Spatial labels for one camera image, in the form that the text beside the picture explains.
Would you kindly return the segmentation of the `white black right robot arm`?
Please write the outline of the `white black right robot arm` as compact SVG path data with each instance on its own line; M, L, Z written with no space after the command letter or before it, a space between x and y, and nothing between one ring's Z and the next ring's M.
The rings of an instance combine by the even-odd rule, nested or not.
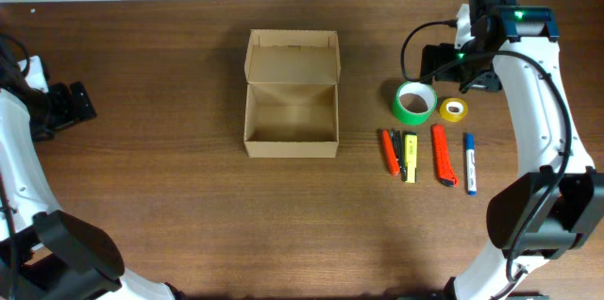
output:
M487 208L488 241L451 278L447 299L504 299L535 269L580 248L603 216L603 175L586 152L564 94L559 30L550 8L468 0L456 40L423 51L423 81L462 92L495 75L506 94L518 177Z

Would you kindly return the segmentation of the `green tape roll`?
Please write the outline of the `green tape roll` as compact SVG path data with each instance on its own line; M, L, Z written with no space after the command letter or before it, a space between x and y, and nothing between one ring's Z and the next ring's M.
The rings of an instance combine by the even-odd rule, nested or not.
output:
M426 104L427 109L423 112L415 112L404 107L400 98L408 94L418 96ZM418 82L405 82L398 87L395 93L393 100L393 115L402 124L420 125L425 122L435 110L437 102L437 93L431 86Z

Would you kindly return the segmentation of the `small yellow tape roll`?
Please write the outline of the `small yellow tape roll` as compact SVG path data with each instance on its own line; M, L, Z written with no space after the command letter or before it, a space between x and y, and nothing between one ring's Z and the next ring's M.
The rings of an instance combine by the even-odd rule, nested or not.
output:
M460 98L446 98L439 108L440 116L451 123L463 120L467 113L468 106Z

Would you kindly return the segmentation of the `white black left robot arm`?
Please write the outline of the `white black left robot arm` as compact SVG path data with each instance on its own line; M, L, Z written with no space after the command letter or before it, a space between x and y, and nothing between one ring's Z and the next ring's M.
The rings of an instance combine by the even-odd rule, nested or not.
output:
M81 82L48 84L43 61L1 36L1 296L4 299L182 299L128 270L112 238L65 212L35 142L96 116Z

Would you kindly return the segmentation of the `cardboard box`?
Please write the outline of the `cardboard box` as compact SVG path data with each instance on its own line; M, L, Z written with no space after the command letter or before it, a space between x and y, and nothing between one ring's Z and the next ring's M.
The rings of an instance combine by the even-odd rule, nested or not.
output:
M251 158L334 158L341 61L331 30L253 29L244 62Z

